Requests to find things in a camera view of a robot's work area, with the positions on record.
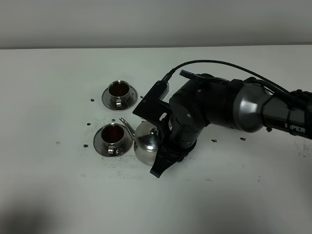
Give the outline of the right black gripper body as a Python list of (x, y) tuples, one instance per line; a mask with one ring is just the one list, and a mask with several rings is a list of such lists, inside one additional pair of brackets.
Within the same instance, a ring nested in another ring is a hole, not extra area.
[(172, 130), (168, 140), (175, 150), (188, 154), (209, 124), (235, 129), (235, 80), (209, 74), (182, 73), (189, 79), (169, 100)]

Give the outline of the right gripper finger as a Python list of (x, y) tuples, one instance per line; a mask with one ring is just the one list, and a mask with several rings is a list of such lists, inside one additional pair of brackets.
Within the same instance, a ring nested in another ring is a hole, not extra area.
[(180, 162), (188, 154), (188, 150), (175, 147), (169, 143), (160, 144), (150, 173), (157, 178), (175, 163)]

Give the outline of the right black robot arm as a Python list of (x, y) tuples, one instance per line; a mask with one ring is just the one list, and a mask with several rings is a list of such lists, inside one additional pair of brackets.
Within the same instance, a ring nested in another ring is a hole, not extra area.
[(151, 174), (161, 174), (180, 162), (195, 147), (209, 124), (254, 133), (278, 129), (295, 136), (312, 137), (312, 95), (300, 90), (286, 100), (269, 94), (261, 80), (234, 79), (218, 83), (190, 80), (171, 98), (171, 114), (160, 132), (160, 145)]

